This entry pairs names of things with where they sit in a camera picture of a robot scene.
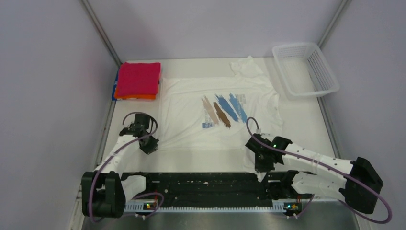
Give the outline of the white printed t-shirt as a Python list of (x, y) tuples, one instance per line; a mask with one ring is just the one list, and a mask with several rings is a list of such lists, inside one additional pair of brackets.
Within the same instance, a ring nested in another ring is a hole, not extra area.
[(280, 96), (253, 57), (230, 68), (230, 77), (162, 79), (159, 150), (230, 155), (232, 170), (255, 173), (255, 155), (245, 144), (255, 131), (282, 133)]

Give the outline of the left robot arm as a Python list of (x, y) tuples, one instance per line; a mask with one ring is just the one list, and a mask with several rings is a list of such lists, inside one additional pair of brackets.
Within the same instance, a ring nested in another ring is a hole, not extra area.
[(119, 132), (107, 158), (82, 176), (82, 212), (92, 221), (120, 218), (127, 201), (136, 195), (148, 198), (153, 194), (154, 186), (144, 176), (122, 178), (131, 156), (138, 150), (150, 154), (157, 150), (159, 142), (153, 136), (158, 129), (156, 119), (143, 112), (132, 114), (133, 122)]

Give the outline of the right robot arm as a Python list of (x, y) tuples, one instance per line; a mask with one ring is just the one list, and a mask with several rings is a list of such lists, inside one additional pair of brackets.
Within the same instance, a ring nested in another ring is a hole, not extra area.
[(256, 172), (268, 173), (280, 165), (287, 167), (287, 175), (281, 179), (284, 196), (329, 196), (363, 214), (374, 212), (378, 198), (369, 189), (379, 194), (383, 181), (367, 159), (332, 158), (279, 136), (270, 141), (254, 134), (245, 146), (255, 154)]

